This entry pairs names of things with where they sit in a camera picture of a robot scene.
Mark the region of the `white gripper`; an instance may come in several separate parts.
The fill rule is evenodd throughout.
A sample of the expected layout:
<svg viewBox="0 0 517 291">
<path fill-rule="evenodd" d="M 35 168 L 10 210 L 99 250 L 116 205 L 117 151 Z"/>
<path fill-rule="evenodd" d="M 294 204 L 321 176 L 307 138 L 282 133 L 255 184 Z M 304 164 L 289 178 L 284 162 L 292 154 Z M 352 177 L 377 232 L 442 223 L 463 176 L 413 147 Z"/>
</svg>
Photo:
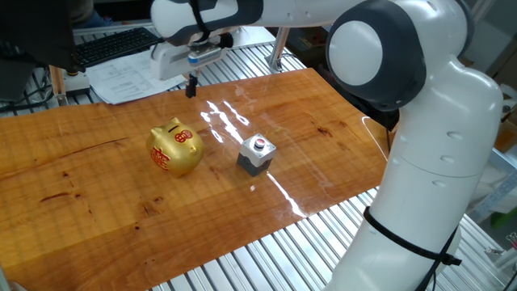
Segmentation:
<svg viewBox="0 0 517 291">
<path fill-rule="evenodd" d="M 185 89 L 186 97 L 197 95 L 200 70 L 227 53 L 227 48 L 208 42 L 195 46 L 173 46 L 169 43 L 156 44 L 151 49 L 150 70 L 152 75 L 162 81 L 179 75 L 189 74 Z"/>
</svg>

